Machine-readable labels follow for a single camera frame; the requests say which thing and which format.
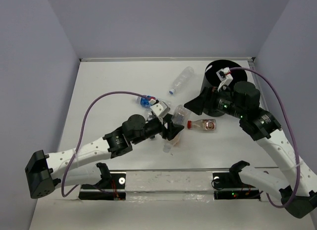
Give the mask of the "clear crushed bottle white cap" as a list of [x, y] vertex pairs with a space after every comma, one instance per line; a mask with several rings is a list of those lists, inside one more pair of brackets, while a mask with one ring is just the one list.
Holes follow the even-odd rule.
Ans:
[[[174, 110], [174, 113], [172, 115], [172, 121], [176, 124], [183, 125], [184, 127], [187, 126], [187, 121], [189, 120], [191, 115], [191, 111], [186, 109], [183, 105], [179, 105]], [[169, 153], [173, 146], [170, 144], [170, 141], [165, 140], [163, 151], [165, 153]]]

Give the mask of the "small bottle pepsi label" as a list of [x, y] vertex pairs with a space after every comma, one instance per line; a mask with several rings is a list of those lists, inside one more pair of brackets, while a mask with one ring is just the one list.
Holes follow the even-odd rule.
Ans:
[[153, 114], [151, 111], [147, 111], [145, 114], [146, 121], [150, 121], [153, 119]]

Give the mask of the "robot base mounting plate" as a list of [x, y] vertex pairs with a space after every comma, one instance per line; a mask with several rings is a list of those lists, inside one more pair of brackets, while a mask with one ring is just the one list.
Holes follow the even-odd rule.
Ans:
[[81, 200], [210, 201], [261, 199], [261, 192], [235, 181], [227, 171], [126, 171], [112, 172], [98, 188], [82, 185]]

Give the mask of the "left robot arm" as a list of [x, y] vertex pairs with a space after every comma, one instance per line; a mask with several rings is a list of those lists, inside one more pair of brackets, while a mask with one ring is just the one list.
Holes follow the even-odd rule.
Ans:
[[146, 121], [142, 115], [132, 115], [113, 132], [81, 146], [62, 152], [45, 154], [36, 151], [30, 157], [25, 174], [32, 199], [39, 199], [62, 186], [90, 184], [104, 188], [110, 173], [104, 160], [123, 156], [152, 136], [173, 140], [183, 129], [175, 124], [172, 115]]

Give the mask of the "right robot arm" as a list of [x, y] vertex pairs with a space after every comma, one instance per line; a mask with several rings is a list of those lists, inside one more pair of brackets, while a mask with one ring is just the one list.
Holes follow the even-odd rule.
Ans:
[[280, 200], [282, 208], [301, 219], [317, 207], [317, 176], [301, 157], [296, 157], [295, 149], [275, 117], [260, 108], [260, 96], [254, 84], [242, 81], [237, 82], [232, 91], [204, 88], [184, 106], [197, 115], [220, 113], [238, 118], [242, 130], [270, 156], [285, 179], [239, 161], [229, 169], [229, 183], [254, 186]]

